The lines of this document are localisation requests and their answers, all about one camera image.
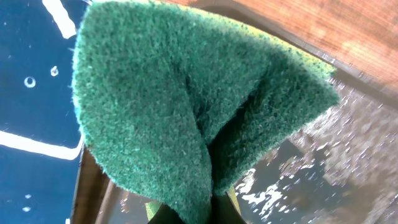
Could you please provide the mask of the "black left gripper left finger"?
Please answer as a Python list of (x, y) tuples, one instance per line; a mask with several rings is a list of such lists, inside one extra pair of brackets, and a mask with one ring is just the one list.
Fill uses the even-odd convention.
[(148, 224), (185, 224), (176, 211), (162, 204)]

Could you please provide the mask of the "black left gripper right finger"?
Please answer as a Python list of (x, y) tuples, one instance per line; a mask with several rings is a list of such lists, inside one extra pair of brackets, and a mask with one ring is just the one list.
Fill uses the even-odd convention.
[(211, 224), (246, 224), (228, 195), (211, 198)]

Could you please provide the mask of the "green yellow sponge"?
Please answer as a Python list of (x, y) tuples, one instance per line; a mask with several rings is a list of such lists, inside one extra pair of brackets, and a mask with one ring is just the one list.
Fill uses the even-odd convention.
[(339, 103), (334, 68), (245, 23), (161, 1), (95, 1), (73, 56), (85, 144), (118, 186), (209, 223), (268, 150)]

